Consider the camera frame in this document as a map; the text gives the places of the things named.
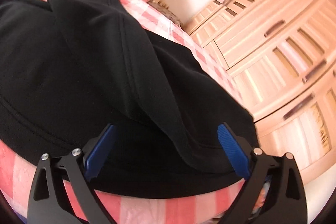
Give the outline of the black pants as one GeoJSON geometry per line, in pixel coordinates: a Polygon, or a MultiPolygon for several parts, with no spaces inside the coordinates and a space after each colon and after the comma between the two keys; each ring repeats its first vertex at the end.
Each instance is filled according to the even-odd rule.
{"type": "Polygon", "coordinates": [[[192,52],[143,29],[119,0],[1,0],[1,140],[31,164],[112,124],[95,189],[195,196],[239,180],[221,123],[258,144],[250,113],[192,52]]]}

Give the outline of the pink checkered bed sheet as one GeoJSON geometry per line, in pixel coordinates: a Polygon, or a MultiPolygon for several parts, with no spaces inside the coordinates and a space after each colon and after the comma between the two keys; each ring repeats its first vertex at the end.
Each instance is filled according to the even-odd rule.
{"type": "MultiPolygon", "coordinates": [[[[142,0],[121,0],[140,24],[173,42],[189,48],[201,67],[235,99],[241,98],[234,80],[180,27],[142,0]]],[[[29,192],[35,166],[1,144],[1,193],[18,214],[27,216],[29,192]]],[[[243,186],[238,181],[221,190],[168,200],[116,196],[98,192],[98,197],[119,223],[202,223],[226,211],[243,186]]]]}

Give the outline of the light wooden wardrobe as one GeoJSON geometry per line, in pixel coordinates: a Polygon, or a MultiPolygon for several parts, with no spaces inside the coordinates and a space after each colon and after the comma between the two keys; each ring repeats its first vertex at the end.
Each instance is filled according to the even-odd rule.
{"type": "Polygon", "coordinates": [[[184,26],[234,79],[262,149],[335,164],[335,0],[212,0],[184,26]]]}

